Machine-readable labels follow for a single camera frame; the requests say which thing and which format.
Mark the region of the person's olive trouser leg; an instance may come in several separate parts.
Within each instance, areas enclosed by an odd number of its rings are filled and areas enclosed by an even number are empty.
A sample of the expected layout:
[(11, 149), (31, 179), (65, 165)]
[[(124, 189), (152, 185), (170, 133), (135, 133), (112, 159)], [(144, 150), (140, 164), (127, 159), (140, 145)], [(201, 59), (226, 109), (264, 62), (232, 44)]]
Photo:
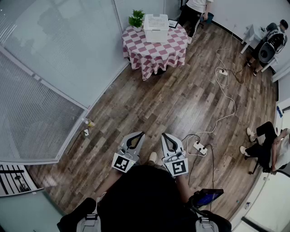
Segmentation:
[(149, 161), (147, 161), (147, 165), (154, 167), (154, 168), (157, 168), (157, 169), (160, 169), (160, 170), (167, 171), (167, 169), (164, 167), (164, 165), (162, 165), (161, 161), (159, 161), (159, 160), (156, 162), (149, 160)]

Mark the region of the white side table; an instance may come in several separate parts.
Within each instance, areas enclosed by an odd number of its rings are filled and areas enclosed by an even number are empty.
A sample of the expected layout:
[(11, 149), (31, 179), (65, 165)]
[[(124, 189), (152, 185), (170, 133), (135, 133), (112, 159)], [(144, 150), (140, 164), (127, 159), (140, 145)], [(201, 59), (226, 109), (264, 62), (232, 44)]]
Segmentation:
[[(246, 32), (244, 33), (244, 38), (241, 42), (244, 45), (243, 49), (241, 50), (241, 54), (243, 54), (249, 46), (252, 46), (255, 42), (260, 42), (262, 38), (266, 35), (266, 31), (262, 30), (262, 27), (258, 27), (257, 25), (251, 24), (246, 27)], [(278, 64), (278, 57), (275, 55), (269, 63), (261, 70), (264, 72), (270, 66), (275, 66)]]

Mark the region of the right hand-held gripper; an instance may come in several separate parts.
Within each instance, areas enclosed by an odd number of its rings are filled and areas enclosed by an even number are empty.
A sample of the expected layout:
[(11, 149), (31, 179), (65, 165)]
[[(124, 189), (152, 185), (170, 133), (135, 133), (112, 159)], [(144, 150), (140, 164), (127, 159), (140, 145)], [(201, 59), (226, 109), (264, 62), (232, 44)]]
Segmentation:
[(171, 134), (162, 133), (161, 142), (164, 154), (162, 161), (168, 172), (173, 177), (188, 173), (188, 159), (182, 141)]

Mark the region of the black white floor rack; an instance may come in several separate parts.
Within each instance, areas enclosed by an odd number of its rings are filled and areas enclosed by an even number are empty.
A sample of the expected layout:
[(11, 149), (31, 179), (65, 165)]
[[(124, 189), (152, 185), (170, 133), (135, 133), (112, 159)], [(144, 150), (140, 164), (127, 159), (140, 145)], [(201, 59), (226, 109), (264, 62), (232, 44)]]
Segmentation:
[(42, 189), (24, 165), (0, 164), (0, 197)]

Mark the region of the person's left forearm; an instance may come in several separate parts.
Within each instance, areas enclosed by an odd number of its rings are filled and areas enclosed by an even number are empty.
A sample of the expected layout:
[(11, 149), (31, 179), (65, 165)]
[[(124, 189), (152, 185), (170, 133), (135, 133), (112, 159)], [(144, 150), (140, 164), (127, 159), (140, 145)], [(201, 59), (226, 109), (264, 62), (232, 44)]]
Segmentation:
[(121, 176), (123, 173), (116, 169), (112, 169), (109, 172), (109, 175), (104, 179), (97, 189), (96, 197), (101, 197)]

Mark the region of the black office chair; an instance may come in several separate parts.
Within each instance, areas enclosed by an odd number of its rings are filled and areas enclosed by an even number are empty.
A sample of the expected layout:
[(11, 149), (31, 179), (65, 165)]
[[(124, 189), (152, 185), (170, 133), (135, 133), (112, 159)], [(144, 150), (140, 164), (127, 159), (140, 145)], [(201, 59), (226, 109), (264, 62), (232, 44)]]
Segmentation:
[(263, 172), (270, 173), (283, 170), (290, 163), (290, 138), (281, 139), (273, 149), (273, 141), (266, 139), (262, 144), (255, 139), (255, 144), (246, 149), (251, 158), (257, 158), (257, 163), (263, 168)]

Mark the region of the person's right forearm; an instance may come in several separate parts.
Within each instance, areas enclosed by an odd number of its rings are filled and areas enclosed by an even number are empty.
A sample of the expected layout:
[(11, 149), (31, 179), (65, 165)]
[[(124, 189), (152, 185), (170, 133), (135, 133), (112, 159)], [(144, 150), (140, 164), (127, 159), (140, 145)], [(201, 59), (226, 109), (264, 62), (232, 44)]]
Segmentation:
[(185, 178), (185, 175), (179, 175), (175, 178), (176, 186), (180, 194), (181, 201), (186, 204), (190, 197), (193, 196), (193, 192), (189, 187), (189, 184)]

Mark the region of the white plastic basket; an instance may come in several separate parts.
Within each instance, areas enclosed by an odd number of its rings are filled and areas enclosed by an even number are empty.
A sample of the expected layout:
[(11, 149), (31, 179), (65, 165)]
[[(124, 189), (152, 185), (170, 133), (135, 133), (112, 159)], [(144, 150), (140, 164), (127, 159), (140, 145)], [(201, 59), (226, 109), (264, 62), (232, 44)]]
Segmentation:
[(145, 38), (148, 43), (166, 43), (169, 23), (166, 14), (146, 14), (144, 20)]

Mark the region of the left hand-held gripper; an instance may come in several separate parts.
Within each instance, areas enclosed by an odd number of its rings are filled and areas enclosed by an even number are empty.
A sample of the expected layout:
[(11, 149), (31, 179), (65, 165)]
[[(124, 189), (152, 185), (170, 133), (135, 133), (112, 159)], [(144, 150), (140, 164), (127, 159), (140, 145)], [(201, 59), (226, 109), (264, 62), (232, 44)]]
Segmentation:
[(112, 168), (127, 173), (139, 160), (139, 153), (145, 139), (145, 132), (126, 135), (117, 152), (114, 153)]

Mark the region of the person's black shirt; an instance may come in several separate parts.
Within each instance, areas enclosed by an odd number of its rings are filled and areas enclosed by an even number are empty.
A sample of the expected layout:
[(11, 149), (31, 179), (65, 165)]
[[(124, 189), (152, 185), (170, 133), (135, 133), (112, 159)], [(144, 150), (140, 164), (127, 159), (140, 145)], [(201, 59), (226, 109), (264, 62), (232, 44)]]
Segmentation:
[(87, 198), (57, 224), (59, 232), (231, 232), (231, 223), (189, 201), (175, 178), (147, 164), (132, 167), (97, 199)]

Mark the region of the black tablet on mount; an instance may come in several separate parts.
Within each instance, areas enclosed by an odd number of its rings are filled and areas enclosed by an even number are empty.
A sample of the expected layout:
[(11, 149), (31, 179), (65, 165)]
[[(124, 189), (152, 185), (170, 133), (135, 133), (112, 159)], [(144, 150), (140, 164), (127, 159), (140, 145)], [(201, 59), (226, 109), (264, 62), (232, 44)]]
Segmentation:
[(189, 198), (189, 202), (196, 208), (207, 206), (211, 204), (215, 199), (224, 194), (223, 189), (201, 189), (196, 191), (193, 196)]

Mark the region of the green potted plant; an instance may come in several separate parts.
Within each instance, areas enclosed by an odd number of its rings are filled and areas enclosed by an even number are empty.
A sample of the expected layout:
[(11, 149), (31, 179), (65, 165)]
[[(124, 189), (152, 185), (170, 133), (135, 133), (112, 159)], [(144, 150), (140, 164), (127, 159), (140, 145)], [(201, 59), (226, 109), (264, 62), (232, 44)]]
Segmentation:
[(132, 16), (129, 17), (129, 25), (133, 27), (134, 31), (140, 32), (142, 30), (142, 22), (145, 13), (143, 10), (133, 10)]

